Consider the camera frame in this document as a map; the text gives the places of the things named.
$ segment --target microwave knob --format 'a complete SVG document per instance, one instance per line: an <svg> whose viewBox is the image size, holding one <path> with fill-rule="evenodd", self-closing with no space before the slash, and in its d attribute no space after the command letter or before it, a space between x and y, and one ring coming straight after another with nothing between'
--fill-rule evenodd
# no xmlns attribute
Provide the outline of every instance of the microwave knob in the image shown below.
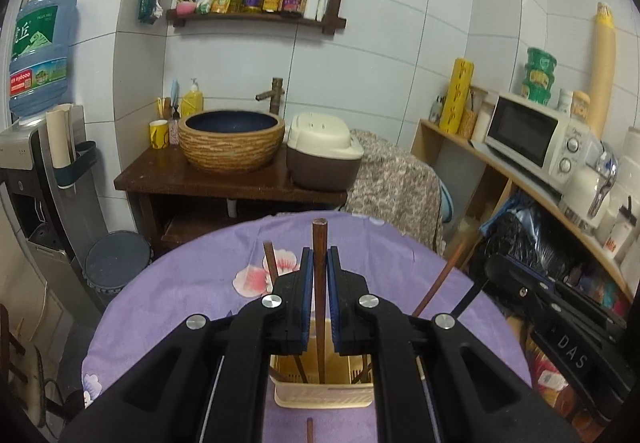
<svg viewBox="0 0 640 443"><path fill-rule="evenodd" d="M568 158L562 158L558 164L560 172L567 173L571 170L571 161Z"/></svg>
<svg viewBox="0 0 640 443"><path fill-rule="evenodd" d="M566 141L566 148L569 149L569 152L578 152L578 148L580 144L576 138L569 138Z"/></svg>

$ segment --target microwave door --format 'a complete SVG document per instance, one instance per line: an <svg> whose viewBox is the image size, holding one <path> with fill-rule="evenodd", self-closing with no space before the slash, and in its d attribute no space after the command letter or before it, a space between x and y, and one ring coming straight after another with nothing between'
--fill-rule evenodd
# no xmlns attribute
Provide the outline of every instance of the microwave door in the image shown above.
<svg viewBox="0 0 640 443"><path fill-rule="evenodd" d="M505 154L524 168L534 174L549 174L554 161L554 146L558 136L562 136L562 131L558 131L558 120L553 116L500 98L489 136L507 147L510 152Z"/></svg>

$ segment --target blue water bottle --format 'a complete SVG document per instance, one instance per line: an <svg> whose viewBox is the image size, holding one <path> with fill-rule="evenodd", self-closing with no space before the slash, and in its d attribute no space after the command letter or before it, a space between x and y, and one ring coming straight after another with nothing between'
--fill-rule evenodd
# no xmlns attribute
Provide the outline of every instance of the blue water bottle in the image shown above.
<svg viewBox="0 0 640 443"><path fill-rule="evenodd" d="M67 88L69 33L78 0L33 0L15 23L9 109L21 122L60 103Z"/></svg>

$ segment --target yellow soap bottle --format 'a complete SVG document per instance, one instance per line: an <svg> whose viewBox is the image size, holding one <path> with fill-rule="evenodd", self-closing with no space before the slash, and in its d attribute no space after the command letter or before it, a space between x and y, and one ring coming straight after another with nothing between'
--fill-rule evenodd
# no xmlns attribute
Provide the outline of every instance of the yellow soap bottle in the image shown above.
<svg viewBox="0 0 640 443"><path fill-rule="evenodd" d="M180 102L180 117L193 115L199 113L204 106L204 96L195 78L192 78L193 84L191 89L182 96L182 102Z"/></svg>

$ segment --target green container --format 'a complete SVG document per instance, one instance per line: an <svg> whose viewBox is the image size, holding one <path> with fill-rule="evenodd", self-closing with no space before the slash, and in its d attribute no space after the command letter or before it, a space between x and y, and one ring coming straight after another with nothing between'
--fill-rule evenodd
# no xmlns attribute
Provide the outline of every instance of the green container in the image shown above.
<svg viewBox="0 0 640 443"><path fill-rule="evenodd" d="M543 106L546 106L551 99L551 91L526 80L522 83L521 94L526 99L533 100Z"/></svg>
<svg viewBox="0 0 640 443"><path fill-rule="evenodd" d="M529 48L527 54L529 59L525 66L525 79L522 81L522 96L546 105L551 97L551 86L556 80L554 69L558 61L539 48Z"/></svg>

